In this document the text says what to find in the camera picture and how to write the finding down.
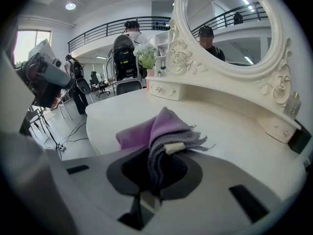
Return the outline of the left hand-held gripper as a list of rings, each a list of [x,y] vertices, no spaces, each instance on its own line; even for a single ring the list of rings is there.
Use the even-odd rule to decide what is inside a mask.
[[[71,89],[74,79],[60,69],[47,39],[40,41],[28,53],[28,60],[16,64],[16,72],[34,94],[33,105],[51,107],[62,89]]]

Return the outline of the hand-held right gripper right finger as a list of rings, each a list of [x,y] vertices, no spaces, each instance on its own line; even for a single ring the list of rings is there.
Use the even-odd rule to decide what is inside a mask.
[[[187,174],[163,190],[164,200],[146,225],[149,235],[234,235],[281,204],[267,186],[237,167],[194,151],[179,158]]]

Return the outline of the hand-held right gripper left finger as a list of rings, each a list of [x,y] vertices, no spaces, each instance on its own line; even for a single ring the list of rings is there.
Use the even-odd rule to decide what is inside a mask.
[[[134,147],[63,164],[78,189],[102,213],[140,231],[153,217],[141,197],[150,187],[147,157],[146,147]]]

